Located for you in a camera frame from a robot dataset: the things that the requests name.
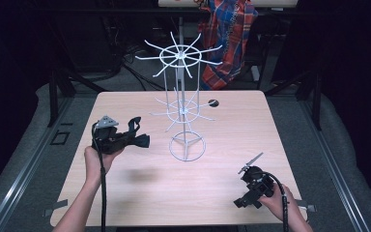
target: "gray floor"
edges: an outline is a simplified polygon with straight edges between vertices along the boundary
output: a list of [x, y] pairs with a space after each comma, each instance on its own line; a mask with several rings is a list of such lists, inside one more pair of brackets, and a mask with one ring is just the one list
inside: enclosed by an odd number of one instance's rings
[[[272, 87], [270, 79], [280, 43], [276, 41], [271, 51], [263, 91]], [[128, 65], [162, 85], [162, 78], [151, 77], [160, 69], [159, 63], [134, 60]], [[247, 85], [249, 78], [249, 74], [244, 76], [231, 88], [255, 88], [252, 82]], [[186, 88], [195, 89], [195, 80], [190, 80]], [[97, 84], [112, 91], [143, 91], [138, 80], [125, 69]], [[60, 95], [61, 114], [52, 129], [46, 127], [49, 122], [48, 86], [38, 90], [40, 102], [36, 114], [0, 178], [0, 230], [51, 230], [50, 217], [44, 217], [43, 211], [57, 201], [96, 99], [96, 93], [87, 87], [80, 83], [74, 86], [78, 92], [75, 98], [65, 99]], [[309, 121], [309, 102], [297, 101], [293, 95], [295, 90], [296, 86], [292, 86], [267, 100], [301, 195], [309, 204], [317, 206], [316, 213], [309, 213], [310, 224], [315, 231], [371, 231], [371, 190], [356, 168], [352, 141], [340, 118], [330, 101], [323, 98], [323, 130], [315, 130]], [[69, 133], [65, 145], [50, 145], [56, 131]], [[238, 229], [242, 232], [282, 231], [282, 226], [241, 225]], [[91, 227], [87, 231], [99, 231], [99, 228]]]

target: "dark background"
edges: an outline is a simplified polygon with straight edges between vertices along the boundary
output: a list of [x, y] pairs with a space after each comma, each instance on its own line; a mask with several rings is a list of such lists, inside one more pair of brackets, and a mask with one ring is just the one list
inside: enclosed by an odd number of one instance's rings
[[[65, 8], [73, 7], [73, 2], [82, 8], [119, 7], [108, 1], [66, 2], [50, 3]], [[134, 7], [121, 2], [121, 7]], [[371, 1], [365, 5], [348, 2], [300, 1], [302, 10], [338, 11], [345, 16], [294, 19], [273, 79], [293, 78], [312, 67], [321, 51], [329, 54], [328, 62], [320, 70], [323, 93], [335, 105], [348, 129], [357, 153], [357, 166], [371, 187]], [[82, 15], [47, 18], [24, 10], [37, 6], [53, 7], [43, 0], [0, 1], [0, 173], [35, 112], [38, 103], [35, 91], [48, 83], [54, 68], [66, 67], [83, 73], [117, 72], [121, 55], [126, 52], [126, 36], [149, 39], [152, 35], [146, 28], [155, 23], [126, 20], [128, 24], [122, 25], [116, 20]], [[141, 7], [155, 6], [156, 1], [145, 1]], [[140, 29], [132, 31], [133, 25]], [[105, 28], [118, 26], [122, 26], [124, 33], [117, 38], [118, 43], [113, 43], [110, 35], [114, 34]]]

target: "wooden table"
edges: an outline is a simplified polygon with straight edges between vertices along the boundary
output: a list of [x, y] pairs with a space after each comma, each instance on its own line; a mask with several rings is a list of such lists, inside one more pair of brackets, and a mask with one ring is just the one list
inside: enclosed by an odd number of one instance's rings
[[[255, 0], [256, 8], [294, 8], [298, 0]], [[158, 0], [160, 7], [198, 7], [193, 0]]]
[[[174, 93], [169, 92], [170, 101]], [[110, 226], [225, 225], [280, 223], [266, 207], [237, 208], [234, 200], [248, 189], [238, 174], [255, 156], [259, 166], [289, 186], [300, 199], [290, 164], [260, 91], [204, 91], [200, 104], [218, 100], [218, 107], [201, 107], [192, 128], [204, 137], [207, 148], [195, 161], [180, 161], [169, 152], [174, 134], [183, 130], [175, 125], [165, 131], [171, 120], [164, 113], [165, 92], [104, 92], [99, 94], [82, 139], [76, 150], [59, 201], [69, 205], [80, 191], [85, 177], [83, 151], [91, 145], [91, 126], [108, 115], [120, 123], [118, 131], [128, 130], [128, 121], [142, 117], [137, 135], [151, 136], [150, 148], [128, 146], [115, 159], [107, 174], [107, 221]], [[51, 224], [56, 225], [68, 207], [55, 210]], [[101, 190], [96, 196], [88, 226], [100, 225]]]

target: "black cable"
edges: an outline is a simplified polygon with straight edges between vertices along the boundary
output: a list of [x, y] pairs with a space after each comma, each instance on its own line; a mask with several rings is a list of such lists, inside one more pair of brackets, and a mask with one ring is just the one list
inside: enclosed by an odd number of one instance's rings
[[271, 173], [264, 172], [264, 171], [262, 171], [262, 172], [256, 172], [256, 173], [269, 175], [278, 184], [279, 190], [281, 191], [281, 194], [282, 194], [282, 223], [283, 223], [283, 229], [284, 229], [284, 232], [288, 232], [289, 231], [289, 225], [288, 225], [288, 199], [287, 199], [287, 195], [285, 194], [284, 187], [279, 182], [279, 180], [274, 175], [272, 175]]
[[[97, 82], [97, 81], [101, 81], [101, 80], [106, 80], [106, 79], [110, 79], [111, 77], [115, 76], [116, 74], [118, 74], [120, 71], [120, 68], [116, 68], [113, 72], [109, 72], [105, 75], [102, 75], [102, 76], [97, 76], [97, 77], [84, 77], [85, 79], [91, 81], [91, 82]], [[69, 77], [69, 80], [70, 81], [76, 81], [78, 82], [78, 80], [75, 80], [71, 77]]]
[[101, 154], [101, 146], [99, 146], [96, 135], [95, 135], [95, 125], [92, 125], [92, 140], [98, 151], [100, 160], [100, 184], [101, 184], [101, 232], [105, 232], [106, 224], [106, 208], [107, 208], [107, 195], [106, 195], [106, 171], [103, 165], [103, 157]]
[[155, 90], [165, 90], [164, 87], [162, 87], [162, 86], [158, 85], [157, 83], [153, 82], [152, 80], [149, 80], [148, 78], [144, 77], [143, 75], [141, 75], [140, 73], [138, 73], [134, 69], [132, 69], [131, 67], [127, 66], [126, 64], [122, 64], [122, 66], [123, 66], [123, 68], [128, 70], [132, 75], [134, 75], [134, 77], [136, 77], [138, 79], [141, 86], [143, 87], [143, 90], [146, 91], [146, 87], [144, 86], [142, 80], [145, 81], [146, 83], [148, 83]]

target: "wrist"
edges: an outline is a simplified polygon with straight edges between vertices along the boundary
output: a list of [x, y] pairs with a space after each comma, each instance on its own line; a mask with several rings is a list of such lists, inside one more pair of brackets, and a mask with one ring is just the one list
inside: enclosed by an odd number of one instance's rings
[[84, 186], [90, 189], [98, 189], [100, 187], [100, 184], [100, 177], [98, 177], [96, 179], [87, 179], [84, 183]]
[[312, 231], [311, 226], [306, 222], [302, 215], [288, 216], [288, 225], [294, 232], [296, 231]]

